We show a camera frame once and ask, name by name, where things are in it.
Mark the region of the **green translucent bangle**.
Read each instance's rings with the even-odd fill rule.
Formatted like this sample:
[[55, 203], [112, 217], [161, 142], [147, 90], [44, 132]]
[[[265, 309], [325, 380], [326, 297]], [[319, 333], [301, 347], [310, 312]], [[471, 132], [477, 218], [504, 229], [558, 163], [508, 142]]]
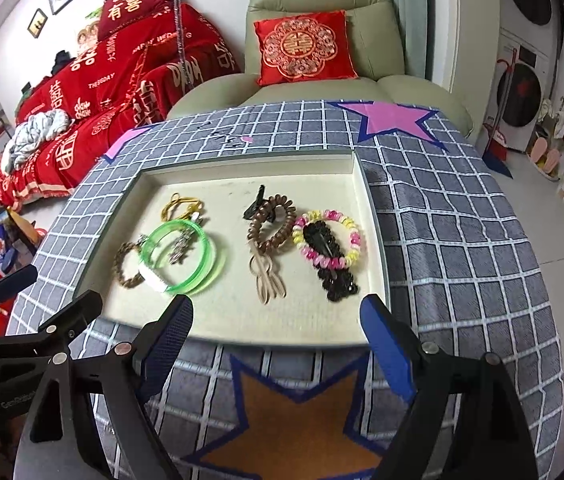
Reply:
[[[186, 226], [193, 228], [197, 233], [186, 256], [193, 252], [198, 261], [195, 268], [191, 266], [187, 270], [189, 275], [174, 280], [171, 274], [167, 273], [167, 270], [174, 266], [169, 263], [169, 252], [173, 242]], [[217, 260], [216, 244], [201, 225], [197, 226], [183, 219], [166, 221], [148, 236], [142, 236], [138, 244], [142, 275], [148, 281], [165, 286], [165, 293], [169, 296], [192, 295], [212, 281], [211, 273]]]

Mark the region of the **silver rhinestone hair clip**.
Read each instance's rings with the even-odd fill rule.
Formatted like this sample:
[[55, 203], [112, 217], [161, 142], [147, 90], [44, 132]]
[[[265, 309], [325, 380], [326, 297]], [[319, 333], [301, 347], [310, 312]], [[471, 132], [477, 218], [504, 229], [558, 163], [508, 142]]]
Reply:
[[[201, 224], [201, 213], [198, 210], [195, 210], [193, 212], [190, 212], [189, 214], [184, 214], [183, 220], [190, 221], [199, 226]], [[189, 248], [196, 236], [196, 231], [189, 226], [186, 226], [181, 231], [181, 234], [175, 239], [172, 244], [171, 252], [169, 252], [168, 259], [170, 264], [177, 264], [182, 262], [182, 260], [186, 256], [186, 252], [189, 251]]]

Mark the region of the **beige hair clip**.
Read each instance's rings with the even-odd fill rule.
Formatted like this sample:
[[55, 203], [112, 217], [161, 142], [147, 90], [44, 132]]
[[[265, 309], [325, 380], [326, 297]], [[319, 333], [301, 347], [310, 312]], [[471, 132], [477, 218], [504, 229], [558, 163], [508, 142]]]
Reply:
[[286, 287], [272, 258], [261, 252], [253, 240], [248, 242], [250, 251], [249, 270], [256, 279], [256, 292], [261, 304], [267, 304], [271, 299], [285, 298]]

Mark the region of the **black claw hair clip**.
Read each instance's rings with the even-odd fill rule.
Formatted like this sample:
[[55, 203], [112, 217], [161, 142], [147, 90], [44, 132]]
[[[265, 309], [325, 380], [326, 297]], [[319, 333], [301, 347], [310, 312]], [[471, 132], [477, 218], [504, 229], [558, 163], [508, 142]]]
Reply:
[[268, 195], [260, 185], [243, 218], [248, 221], [247, 246], [253, 240], [274, 262], [286, 244], [293, 244], [317, 274], [327, 300], [338, 302], [358, 294], [351, 269], [361, 259], [362, 236], [347, 214], [336, 209], [298, 212], [290, 198]]

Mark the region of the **cream jewelry tray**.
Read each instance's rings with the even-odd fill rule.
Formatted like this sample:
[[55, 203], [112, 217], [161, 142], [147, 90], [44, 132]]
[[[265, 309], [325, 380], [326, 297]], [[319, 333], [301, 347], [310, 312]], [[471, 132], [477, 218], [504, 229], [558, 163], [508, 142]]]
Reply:
[[[272, 257], [286, 295], [261, 304], [249, 263], [249, 223], [243, 217], [261, 186], [268, 195], [287, 196], [299, 214], [335, 209], [355, 221], [361, 256], [351, 272], [358, 294], [327, 300], [313, 267], [286, 242]], [[262, 347], [349, 347], [367, 342], [359, 322], [361, 299], [375, 294], [388, 302], [389, 278], [369, 183], [355, 151], [277, 152], [141, 171], [114, 206], [76, 283], [78, 294], [92, 289], [102, 296], [105, 318], [134, 327], [157, 320], [170, 301], [167, 286], [184, 283], [201, 263], [200, 240], [193, 240], [178, 264], [169, 263], [168, 245], [161, 243], [154, 254], [159, 268], [147, 274], [143, 284], [127, 289], [114, 278], [118, 248], [151, 234], [173, 194], [203, 202], [203, 229], [216, 255], [209, 274], [191, 295], [192, 337]]]

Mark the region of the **grey checked tablecloth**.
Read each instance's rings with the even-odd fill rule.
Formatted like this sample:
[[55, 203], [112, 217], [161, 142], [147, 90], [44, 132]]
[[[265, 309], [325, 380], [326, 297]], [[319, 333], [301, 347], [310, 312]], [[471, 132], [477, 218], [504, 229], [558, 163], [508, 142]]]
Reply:
[[[446, 151], [403, 133], [360, 142], [361, 117], [320, 101], [250, 105], [158, 125], [126, 144], [112, 164], [99, 162], [68, 200], [34, 258], [40, 277], [19, 296], [8, 333], [35, 332], [72, 299], [86, 257], [141, 169], [353, 148], [383, 237], [390, 307], [419, 338], [446, 352], [469, 357], [490, 350], [503, 358], [528, 421], [539, 479], [547, 479], [561, 427], [563, 374], [540, 266], [513, 208], [468, 139], [442, 113], [425, 125]], [[301, 391], [363, 354], [364, 349], [265, 350], [189, 339], [169, 388], [149, 413], [185, 479], [247, 479], [181, 460], [239, 423], [230, 356]]]

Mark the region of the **grey white knotted cloth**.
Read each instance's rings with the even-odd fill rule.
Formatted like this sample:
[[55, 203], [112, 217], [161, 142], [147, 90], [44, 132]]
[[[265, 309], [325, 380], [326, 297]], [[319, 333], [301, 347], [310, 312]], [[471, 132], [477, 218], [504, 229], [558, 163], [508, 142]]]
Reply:
[[7, 141], [1, 157], [1, 172], [12, 174], [24, 166], [42, 144], [54, 140], [70, 126], [70, 116], [60, 108], [29, 116]]

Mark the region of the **red wedding bedspread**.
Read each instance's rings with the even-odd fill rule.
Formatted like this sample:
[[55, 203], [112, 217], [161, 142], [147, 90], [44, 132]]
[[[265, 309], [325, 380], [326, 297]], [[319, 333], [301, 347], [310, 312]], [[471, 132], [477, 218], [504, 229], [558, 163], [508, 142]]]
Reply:
[[162, 122], [187, 92], [238, 70], [216, 26], [187, 3], [125, 26], [43, 79], [20, 105], [16, 124], [59, 108], [71, 125], [11, 174], [0, 167], [0, 205], [70, 195], [123, 133]]

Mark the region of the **small framed picture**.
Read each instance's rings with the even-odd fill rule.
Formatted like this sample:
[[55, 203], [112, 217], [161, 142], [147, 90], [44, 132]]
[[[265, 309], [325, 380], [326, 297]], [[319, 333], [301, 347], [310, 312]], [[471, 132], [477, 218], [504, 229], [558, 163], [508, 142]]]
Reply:
[[47, 15], [41, 10], [36, 9], [27, 27], [29, 34], [33, 38], [38, 38], [47, 21]]

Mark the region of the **white washing machine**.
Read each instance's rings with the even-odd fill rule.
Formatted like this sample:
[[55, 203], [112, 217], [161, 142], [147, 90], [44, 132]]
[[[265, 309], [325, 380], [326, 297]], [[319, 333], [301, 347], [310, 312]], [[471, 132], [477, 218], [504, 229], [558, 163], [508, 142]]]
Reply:
[[524, 152], [548, 90], [550, 58], [528, 42], [500, 29], [497, 63], [484, 117], [500, 117], [498, 131], [509, 150]]

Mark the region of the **dark red pillow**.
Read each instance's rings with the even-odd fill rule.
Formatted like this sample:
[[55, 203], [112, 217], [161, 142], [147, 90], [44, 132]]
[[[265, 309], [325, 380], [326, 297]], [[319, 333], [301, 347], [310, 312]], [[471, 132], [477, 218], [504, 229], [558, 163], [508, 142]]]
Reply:
[[98, 22], [98, 40], [155, 13], [172, 11], [175, 0], [105, 0]]

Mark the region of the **red embroidered cushion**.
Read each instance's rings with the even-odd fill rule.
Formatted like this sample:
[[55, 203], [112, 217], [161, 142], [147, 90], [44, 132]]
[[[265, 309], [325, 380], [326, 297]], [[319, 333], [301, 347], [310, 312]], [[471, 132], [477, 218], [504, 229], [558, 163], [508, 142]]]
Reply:
[[344, 10], [255, 21], [260, 87], [358, 77]]

